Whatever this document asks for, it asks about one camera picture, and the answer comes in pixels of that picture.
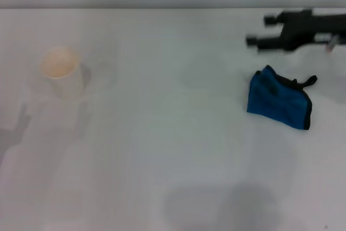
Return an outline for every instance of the white table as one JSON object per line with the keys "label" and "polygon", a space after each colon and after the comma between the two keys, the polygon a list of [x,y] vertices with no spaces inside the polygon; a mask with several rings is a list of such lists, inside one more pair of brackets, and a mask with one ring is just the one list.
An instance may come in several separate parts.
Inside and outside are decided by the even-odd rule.
{"label": "white table", "polygon": [[[1,10],[0,230],[344,230],[346,61],[247,49],[279,11]],[[78,101],[36,71],[56,45],[83,59]],[[318,76],[310,130],[245,112],[267,64]]]}

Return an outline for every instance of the paper cup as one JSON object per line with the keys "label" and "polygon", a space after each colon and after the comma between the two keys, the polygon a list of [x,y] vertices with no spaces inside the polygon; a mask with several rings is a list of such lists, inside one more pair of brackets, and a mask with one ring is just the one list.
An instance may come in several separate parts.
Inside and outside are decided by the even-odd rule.
{"label": "paper cup", "polygon": [[63,99],[80,97],[84,89],[79,56],[66,47],[55,47],[47,52],[39,65],[55,93]]}

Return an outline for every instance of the cup rim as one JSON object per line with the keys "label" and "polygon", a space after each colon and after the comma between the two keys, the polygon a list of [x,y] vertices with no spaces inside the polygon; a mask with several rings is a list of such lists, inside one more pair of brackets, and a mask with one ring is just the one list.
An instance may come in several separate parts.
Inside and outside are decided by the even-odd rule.
{"label": "cup rim", "polygon": [[80,57],[79,57],[78,55],[76,55],[76,57],[77,57],[77,65],[76,65],[69,73],[67,73],[66,75],[61,76],[61,77],[51,77],[51,76],[48,76],[46,73],[44,73],[44,71],[43,71],[42,68],[41,68],[41,65],[42,65],[44,59],[48,56],[49,53],[51,53],[51,52],[53,52],[53,51],[56,51],[56,50],[62,50],[62,49],[63,49],[63,50],[69,50],[69,51],[74,52],[74,51],[73,51],[71,48],[69,48],[68,46],[57,46],[57,47],[53,47],[53,48],[49,49],[48,51],[46,51],[45,54],[43,55],[43,57],[41,58],[41,61],[39,62],[39,66],[38,66],[38,67],[39,67],[39,70],[40,70],[41,74],[42,74],[44,77],[50,78],[50,79],[52,79],[52,80],[59,80],[59,79],[61,79],[61,78],[66,78],[66,77],[70,76],[70,75],[73,74],[73,73],[77,70],[77,68],[79,67],[79,65],[80,65],[80,63],[81,63],[81,59],[80,59]]}

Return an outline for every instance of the black trim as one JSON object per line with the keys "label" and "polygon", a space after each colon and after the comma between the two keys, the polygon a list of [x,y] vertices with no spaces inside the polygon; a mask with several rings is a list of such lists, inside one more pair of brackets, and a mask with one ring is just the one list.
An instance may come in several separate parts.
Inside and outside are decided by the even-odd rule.
{"label": "black trim", "polygon": [[297,83],[296,79],[291,81],[288,78],[277,75],[275,70],[269,65],[267,65],[265,68],[270,70],[270,72],[273,74],[274,78],[280,84],[284,85],[287,88],[299,91],[307,99],[308,105],[307,105],[307,113],[306,113],[305,119],[304,119],[304,130],[309,130],[309,128],[310,128],[310,116],[311,116],[311,112],[312,112],[312,102],[311,102],[311,99],[309,98],[308,94],[303,90],[303,88],[315,84],[317,81],[317,76],[316,75],[311,76],[304,83]]}

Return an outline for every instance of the blue fabric bag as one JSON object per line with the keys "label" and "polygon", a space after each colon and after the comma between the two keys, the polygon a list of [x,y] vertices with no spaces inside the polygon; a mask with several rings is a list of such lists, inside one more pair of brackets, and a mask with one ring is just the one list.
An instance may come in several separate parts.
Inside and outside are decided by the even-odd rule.
{"label": "blue fabric bag", "polygon": [[283,122],[293,128],[308,130],[312,102],[303,88],[315,84],[316,76],[305,83],[277,75],[267,65],[257,71],[250,82],[247,112],[259,114]]}

